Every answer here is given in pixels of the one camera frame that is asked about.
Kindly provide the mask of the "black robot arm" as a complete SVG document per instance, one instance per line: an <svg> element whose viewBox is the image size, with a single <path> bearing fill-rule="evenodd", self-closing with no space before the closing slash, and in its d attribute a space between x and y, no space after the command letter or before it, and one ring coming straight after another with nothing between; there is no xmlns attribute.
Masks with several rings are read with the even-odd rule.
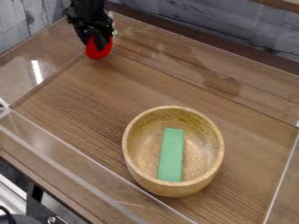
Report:
<svg viewBox="0 0 299 224"><path fill-rule="evenodd" d="M103 51L114 38L114 19L105 12L106 0L70 0L66 16L85 45L94 40Z"/></svg>

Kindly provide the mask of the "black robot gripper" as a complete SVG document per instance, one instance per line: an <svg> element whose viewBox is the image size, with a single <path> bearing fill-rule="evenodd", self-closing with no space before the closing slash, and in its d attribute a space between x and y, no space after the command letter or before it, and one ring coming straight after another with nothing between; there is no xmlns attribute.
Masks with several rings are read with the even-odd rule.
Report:
<svg viewBox="0 0 299 224"><path fill-rule="evenodd" d="M69 7L66 9L69 22L75 27L75 32L83 44L87 44L90 38L95 37L95 44L99 50L103 50L114 38L114 20L103 10L86 10Z"/></svg>

